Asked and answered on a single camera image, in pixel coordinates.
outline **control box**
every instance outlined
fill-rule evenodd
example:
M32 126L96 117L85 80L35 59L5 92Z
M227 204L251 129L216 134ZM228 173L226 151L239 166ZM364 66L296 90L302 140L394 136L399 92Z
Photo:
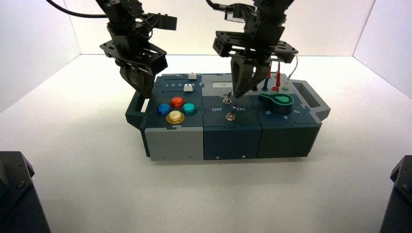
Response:
M330 108L306 81L271 76L235 99L231 74L164 74L126 118L152 161L306 157Z

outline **red button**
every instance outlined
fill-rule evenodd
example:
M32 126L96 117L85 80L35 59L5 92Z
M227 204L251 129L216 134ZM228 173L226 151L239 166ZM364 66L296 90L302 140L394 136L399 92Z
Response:
M184 104L183 102L183 98L182 97L174 97L171 101L170 101L170 106L172 108L180 108L182 107L182 105Z

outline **yellow button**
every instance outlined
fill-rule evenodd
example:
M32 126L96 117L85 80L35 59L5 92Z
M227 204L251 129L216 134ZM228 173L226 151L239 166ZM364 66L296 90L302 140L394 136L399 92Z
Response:
M167 117L166 120L170 123L170 124L179 124L180 122L185 120L185 115L183 113L181 113L180 111L171 111Z

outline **white table surface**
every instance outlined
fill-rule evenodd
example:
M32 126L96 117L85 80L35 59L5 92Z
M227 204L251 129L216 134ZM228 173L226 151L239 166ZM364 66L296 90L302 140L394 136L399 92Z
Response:
M165 73L230 72L218 56L168 62ZM332 109L308 158L151 162L124 116L134 90L102 55L2 112L0 150L33 165L55 233L378 232L390 172L412 153L412 100L353 57L300 57L293 78Z

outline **round arcade button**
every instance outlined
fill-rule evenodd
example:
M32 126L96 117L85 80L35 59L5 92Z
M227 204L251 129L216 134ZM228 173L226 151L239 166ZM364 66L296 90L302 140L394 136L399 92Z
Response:
M183 98L182 97L173 97L173 99L170 101L170 106L172 108L180 108L184 104Z
M196 114L197 108L193 103L185 103L182 106L182 113L184 113L187 116L191 116Z
M167 115L166 120L170 124L179 124L185 120L185 115L183 115L180 111L174 110Z
M157 108L156 108L156 113L159 116L166 116L167 114L169 114L169 112L172 111L172 107L170 107L170 105L168 105L167 103L163 103L160 104Z

